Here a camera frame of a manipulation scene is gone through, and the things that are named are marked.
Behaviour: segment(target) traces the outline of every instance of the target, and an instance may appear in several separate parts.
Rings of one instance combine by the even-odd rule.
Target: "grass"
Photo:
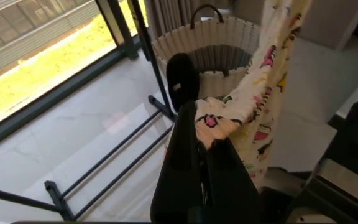
[[[143,0],[139,2],[145,17]],[[127,1],[120,2],[120,7],[131,34],[136,34]],[[89,25],[69,38],[63,44],[57,43],[26,62],[20,60],[15,69],[0,77],[0,119],[20,109],[19,103],[26,98],[53,88],[42,88],[52,80],[66,79],[73,75],[74,72],[71,71],[83,68],[84,62],[90,63],[89,59],[86,60],[90,55],[95,55],[109,45],[115,45],[102,15],[96,16]]]

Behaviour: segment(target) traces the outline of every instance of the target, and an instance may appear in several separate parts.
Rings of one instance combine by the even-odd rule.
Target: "white tile floor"
[[[335,135],[335,130],[325,124],[326,119],[333,108],[341,105],[339,99],[346,99],[351,88],[358,85],[358,39],[352,44],[355,46],[348,50],[335,52],[297,40],[272,154],[273,166],[311,170],[326,149]],[[344,87],[334,85],[338,82]],[[160,98],[151,65],[142,53],[134,62],[118,63],[0,143],[0,189],[51,203],[44,182],[53,180],[61,190],[70,186],[155,112],[148,95]],[[170,125],[159,116],[136,140],[108,160],[69,196],[73,212],[79,211]],[[81,220],[149,220],[162,158],[160,144]],[[61,218],[56,213],[0,201],[0,221],[17,220]]]

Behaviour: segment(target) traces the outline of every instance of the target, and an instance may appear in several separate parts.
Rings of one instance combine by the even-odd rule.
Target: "clothes drying rack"
[[[79,186],[88,176],[90,176],[98,167],[100,167],[108,158],[110,158],[116,151],[118,151],[126,142],[132,139],[141,129],[143,129],[147,124],[149,124],[157,115],[162,113],[171,121],[176,120],[176,114],[172,111],[167,92],[162,81],[160,70],[157,65],[157,60],[153,53],[151,46],[151,39],[145,22],[142,16],[142,11],[140,10],[140,5],[138,0],[128,0],[128,5],[131,10],[140,41],[142,43],[142,49],[146,56],[146,59],[149,60],[153,66],[154,74],[157,79],[158,87],[160,88],[163,103],[159,102],[154,96],[149,96],[150,104],[154,105],[157,108],[157,111],[147,118],[139,127],[137,127],[133,132],[130,133],[124,140],[122,140],[114,149],[107,153],[99,162],[97,162],[92,168],[90,168],[85,174],[83,174],[77,181],[75,181],[69,188],[61,192],[54,181],[46,181],[44,183],[46,191],[49,193],[53,204],[41,202],[31,198],[23,197],[20,195],[11,194],[9,192],[3,192],[0,190],[0,200],[18,203],[21,205],[27,205],[34,208],[39,208],[42,210],[48,210],[51,212],[59,213],[63,220],[65,221],[76,221],[80,218],[94,203],[96,203],[111,187],[113,187],[122,177],[124,177],[147,153],[149,153],[172,129],[172,126],[168,128],[160,137],[158,137],[145,151],[140,154],[135,160],[133,160],[116,178],[114,178],[107,186],[105,186],[102,191],[100,191],[93,199],[91,199],[77,214],[74,214],[70,207],[67,204],[65,197],[77,186]]]

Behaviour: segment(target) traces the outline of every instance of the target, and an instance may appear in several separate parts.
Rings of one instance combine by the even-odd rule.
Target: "basket handle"
[[[211,9],[213,9],[218,14],[219,22],[223,23],[222,14],[221,14],[221,12],[219,12],[219,10],[215,6],[213,6],[211,4],[203,4],[203,5],[198,6],[198,8],[193,12],[193,15],[191,16],[191,19],[190,19],[190,29],[194,29],[194,18],[196,17],[197,12],[200,11],[201,9],[204,9],[205,7],[210,7]]]

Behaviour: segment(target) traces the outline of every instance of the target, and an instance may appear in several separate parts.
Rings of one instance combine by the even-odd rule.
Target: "patterned fabric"
[[[257,187],[269,164],[293,41],[310,2],[266,0],[247,75],[223,99],[196,101],[197,138],[209,149],[215,139],[229,136]]]

